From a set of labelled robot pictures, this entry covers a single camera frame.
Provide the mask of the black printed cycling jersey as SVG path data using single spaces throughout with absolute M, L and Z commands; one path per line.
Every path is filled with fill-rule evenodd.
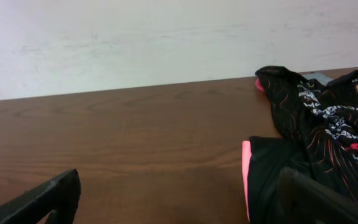
M 358 204 L 358 70 L 323 84 L 285 67 L 256 72 L 279 138 L 260 138 L 259 223 L 287 223 L 278 192 L 289 167 Z

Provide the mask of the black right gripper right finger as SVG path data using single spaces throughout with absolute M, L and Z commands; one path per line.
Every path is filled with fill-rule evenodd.
M 278 192 L 287 223 L 358 224 L 358 204 L 289 167 Z

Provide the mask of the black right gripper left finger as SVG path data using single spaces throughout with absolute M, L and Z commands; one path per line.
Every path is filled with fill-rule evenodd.
M 75 169 L 53 177 L 0 206 L 0 224 L 73 223 L 81 196 L 81 182 Z

